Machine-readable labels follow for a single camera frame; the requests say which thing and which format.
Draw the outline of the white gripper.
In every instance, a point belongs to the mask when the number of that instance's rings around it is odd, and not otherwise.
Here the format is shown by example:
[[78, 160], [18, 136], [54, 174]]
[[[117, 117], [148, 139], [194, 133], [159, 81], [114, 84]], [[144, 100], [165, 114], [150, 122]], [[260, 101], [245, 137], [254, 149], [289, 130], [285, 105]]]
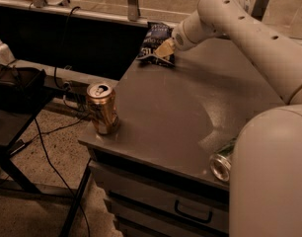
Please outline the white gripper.
[[205, 40], [222, 37], [223, 34], [206, 25], [195, 10], [177, 24], [172, 37], [164, 40], [154, 51], [156, 57], [165, 58], [172, 55], [175, 47], [181, 51], [190, 50]]

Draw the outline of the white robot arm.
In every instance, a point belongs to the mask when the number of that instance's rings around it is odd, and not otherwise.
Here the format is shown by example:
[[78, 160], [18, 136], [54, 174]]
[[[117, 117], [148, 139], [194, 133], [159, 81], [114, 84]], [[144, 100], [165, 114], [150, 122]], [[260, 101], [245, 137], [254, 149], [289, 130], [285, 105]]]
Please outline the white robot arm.
[[262, 79], [264, 107], [232, 154], [229, 237], [302, 237], [302, 45], [249, 15], [248, 0], [198, 0], [159, 57], [227, 36]]

